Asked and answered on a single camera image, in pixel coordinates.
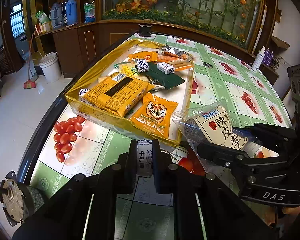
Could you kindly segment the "person right hand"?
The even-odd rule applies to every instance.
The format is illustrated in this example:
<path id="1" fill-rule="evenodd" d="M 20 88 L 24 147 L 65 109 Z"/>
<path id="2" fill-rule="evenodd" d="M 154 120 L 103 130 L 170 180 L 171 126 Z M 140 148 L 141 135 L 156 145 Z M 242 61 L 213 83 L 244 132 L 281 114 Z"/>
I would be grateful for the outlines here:
<path id="1" fill-rule="evenodd" d="M 300 213 L 300 206 L 299 207 L 283 207 L 282 213 L 285 215 L 297 216 Z M 270 226 L 271 224 L 275 223 L 276 219 L 277 219 L 277 214 L 276 214 L 275 209 L 273 207 L 269 207 L 263 215 L 263 221 L 266 223 L 267 226 Z"/>

